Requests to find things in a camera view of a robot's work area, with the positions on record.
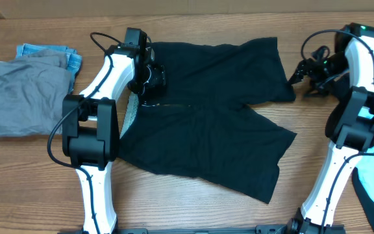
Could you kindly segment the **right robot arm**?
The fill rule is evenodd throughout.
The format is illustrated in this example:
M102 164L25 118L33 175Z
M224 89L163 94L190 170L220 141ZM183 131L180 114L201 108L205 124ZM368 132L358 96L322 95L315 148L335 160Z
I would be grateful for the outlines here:
M281 233L345 233L333 223L347 180L374 146L374 27L350 23L333 30L334 54L321 46L297 65L289 83L310 78L308 96L336 91L336 78L348 74L348 90L338 94L325 135L330 140L325 162L314 187Z

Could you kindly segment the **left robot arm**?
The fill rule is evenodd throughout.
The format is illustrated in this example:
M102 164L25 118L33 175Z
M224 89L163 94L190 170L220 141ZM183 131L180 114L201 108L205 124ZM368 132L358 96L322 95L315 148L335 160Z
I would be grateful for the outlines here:
M165 69L155 61L151 40L127 28L123 42L104 51L104 64L78 95L62 102L62 151L79 177L84 202L81 233L117 233L111 171L119 151L116 103L125 88L141 98L163 94Z

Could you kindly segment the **black shorts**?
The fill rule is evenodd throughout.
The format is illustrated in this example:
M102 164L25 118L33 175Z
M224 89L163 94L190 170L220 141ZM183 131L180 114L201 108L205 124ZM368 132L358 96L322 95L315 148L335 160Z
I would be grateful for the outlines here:
M295 100L277 39L152 48L166 71L166 92L140 99L119 157L154 174L199 177L269 203L278 163L295 138L253 110Z

